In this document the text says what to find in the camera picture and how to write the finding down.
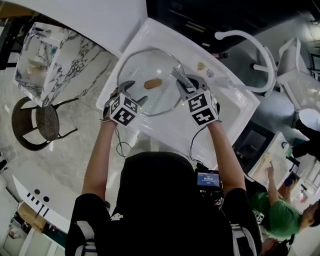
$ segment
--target green shirt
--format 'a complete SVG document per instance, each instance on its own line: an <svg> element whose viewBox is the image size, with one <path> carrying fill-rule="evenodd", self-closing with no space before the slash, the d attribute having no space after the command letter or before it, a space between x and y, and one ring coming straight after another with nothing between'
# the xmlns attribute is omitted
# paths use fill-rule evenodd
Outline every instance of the green shirt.
<svg viewBox="0 0 320 256"><path fill-rule="evenodd" d="M279 200L270 206L268 192L257 192L250 199L251 207L264 215L261 225L279 238L289 238L300 231L302 214L287 201Z"/></svg>

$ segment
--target black sleeve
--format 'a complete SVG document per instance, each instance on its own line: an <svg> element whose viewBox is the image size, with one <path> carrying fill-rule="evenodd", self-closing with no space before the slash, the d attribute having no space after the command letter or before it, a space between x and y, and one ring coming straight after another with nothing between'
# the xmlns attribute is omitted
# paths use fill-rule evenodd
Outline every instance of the black sleeve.
<svg viewBox="0 0 320 256"><path fill-rule="evenodd" d="M261 252L260 230L254 212L252 211L247 193L242 188L229 191L224 199L222 210L231 224L239 224L252 235L257 255Z"/></svg>
<svg viewBox="0 0 320 256"><path fill-rule="evenodd" d="M106 239L110 215L105 202L96 194L83 194L76 200L65 241L65 255L74 256L79 246L86 244L85 236L77 225L78 221L87 222L94 232L94 243L98 255L106 255Z"/></svg>

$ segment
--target brush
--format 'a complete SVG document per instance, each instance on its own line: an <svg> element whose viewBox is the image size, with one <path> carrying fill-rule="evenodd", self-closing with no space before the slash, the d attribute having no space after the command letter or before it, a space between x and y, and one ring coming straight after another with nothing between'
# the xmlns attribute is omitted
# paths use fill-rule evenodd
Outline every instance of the brush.
<svg viewBox="0 0 320 256"><path fill-rule="evenodd" d="M180 83L182 83L189 93L195 92L197 89L194 84L183 74L178 68L173 67L171 73Z"/></svg>

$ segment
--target phone screen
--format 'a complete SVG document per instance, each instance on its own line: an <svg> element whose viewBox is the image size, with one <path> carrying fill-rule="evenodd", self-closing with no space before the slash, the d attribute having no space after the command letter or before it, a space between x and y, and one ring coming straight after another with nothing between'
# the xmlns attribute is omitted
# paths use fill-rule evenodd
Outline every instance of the phone screen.
<svg viewBox="0 0 320 256"><path fill-rule="evenodd" d="M198 172L197 185L219 187L219 174Z"/></svg>

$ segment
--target tile floor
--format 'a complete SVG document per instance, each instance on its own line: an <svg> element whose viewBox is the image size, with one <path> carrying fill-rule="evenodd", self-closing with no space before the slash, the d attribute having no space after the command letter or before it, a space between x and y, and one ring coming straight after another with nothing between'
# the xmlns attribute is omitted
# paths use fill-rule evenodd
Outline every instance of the tile floor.
<svg viewBox="0 0 320 256"><path fill-rule="evenodd" d="M7 68L6 70L1 70L0 149L4 151L4 155L9 160L8 170L14 172L15 168L23 165L26 160L30 160L64 186L80 194L86 168L100 129L99 119L101 118L101 112L96 108L96 101L117 61L115 57L111 58L104 78L97 81L87 95L78 101L62 105L57 109L60 134L64 135L74 128L78 128L78 131L62 140L54 141L45 149L37 152L29 151L22 147L14 136L11 125L12 110L15 104L25 95L12 82L15 69ZM35 106L32 101L27 104L25 105L26 107ZM121 141L130 143L137 138L137 135L130 130L121 127L118 127L118 130ZM34 143L44 142L38 130L27 134L25 138ZM124 159L116 152L117 144L118 138L114 135L110 152L109 179L106 193L107 200L112 206L115 205L117 200L120 172L124 164Z"/></svg>

